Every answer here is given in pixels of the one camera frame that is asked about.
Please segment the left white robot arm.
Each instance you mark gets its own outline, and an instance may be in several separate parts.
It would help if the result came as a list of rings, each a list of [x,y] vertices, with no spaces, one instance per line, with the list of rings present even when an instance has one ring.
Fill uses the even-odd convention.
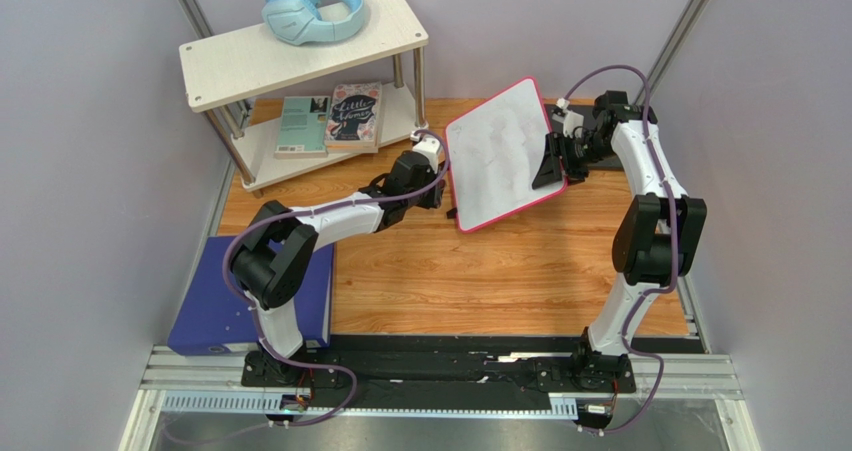
[[[316,250],[378,233],[414,208],[441,205],[449,159],[421,143],[401,154],[391,170],[347,198],[313,207],[265,203],[252,223],[233,238],[222,259],[222,278],[244,301],[254,320],[259,350],[244,361],[245,387],[290,387],[311,371],[337,376],[336,364],[293,360],[303,346],[294,299]]]

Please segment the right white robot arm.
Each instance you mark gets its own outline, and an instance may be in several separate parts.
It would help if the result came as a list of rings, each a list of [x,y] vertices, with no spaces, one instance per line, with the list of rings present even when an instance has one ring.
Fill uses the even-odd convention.
[[[628,381],[635,332],[657,296],[674,291],[688,274],[707,218],[707,205],[675,178],[660,142],[657,117],[622,91],[607,91],[592,107],[592,125],[561,98],[550,111],[549,132],[534,189],[585,181],[591,165],[616,157],[632,201],[613,239],[616,278],[598,317],[584,329],[566,370],[542,373],[545,384],[583,391],[616,389]]]

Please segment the pink framed whiteboard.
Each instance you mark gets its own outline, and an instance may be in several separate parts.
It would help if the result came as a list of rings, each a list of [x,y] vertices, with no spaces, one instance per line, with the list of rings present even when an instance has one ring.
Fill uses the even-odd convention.
[[[564,192],[532,187],[551,132],[535,78],[527,76],[445,128],[457,229],[472,233]]]

